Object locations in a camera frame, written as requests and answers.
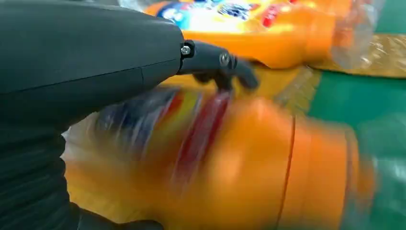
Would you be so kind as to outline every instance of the green floor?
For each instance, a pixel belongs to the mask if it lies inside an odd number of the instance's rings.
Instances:
[[[406,0],[386,0],[377,31],[406,34],[405,12]],[[326,71],[309,115],[351,125],[362,154],[372,155],[380,170],[381,191],[367,217],[371,224],[343,230],[406,229],[406,80]]]

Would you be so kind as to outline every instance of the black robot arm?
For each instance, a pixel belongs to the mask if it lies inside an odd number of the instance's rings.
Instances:
[[[0,65],[2,230],[159,229],[117,225],[70,203],[61,133],[175,74],[214,78],[225,89],[233,75],[258,85],[245,62],[184,41],[169,21],[73,2],[0,1]]]

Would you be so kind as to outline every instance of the bolt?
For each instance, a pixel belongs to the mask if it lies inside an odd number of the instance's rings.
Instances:
[[[182,55],[188,55],[188,54],[191,53],[191,49],[190,49],[189,46],[183,46],[183,47],[180,49],[180,52],[182,53]]]
[[[230,62],[229,54],[227,54],[227,53],[220,54],[220,65],[221,66],[227,66],[229,62]]]

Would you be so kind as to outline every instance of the plastic bottle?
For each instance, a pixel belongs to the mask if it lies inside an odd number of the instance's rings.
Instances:
[[[338,230],[375,191],[351,130],[259,98],[161,88],[90,116],[67,141],[69,183],[194,227]]]
[[[186,39],[225,47],[274,69],[331,59],[353,65],[373,32],[365,17],[341,18],[290,3],[161,2],[145,13],[172,20]]]

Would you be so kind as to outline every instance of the plastic wrap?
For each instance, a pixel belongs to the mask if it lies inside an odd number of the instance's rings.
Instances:
[[[403,34],[375,34],[368,52],[362,55],[360,64],[352,69],[343,69],[330,62],[315,64],[312,67],[355,75],[405,78],[406,36]]]
[[[404,164],[376,139],[404,130],[365,127],[357,141],[270,100],[165,87],[73,126],[63,159],[70,184],[193,228],[381,230],[404,223]]]

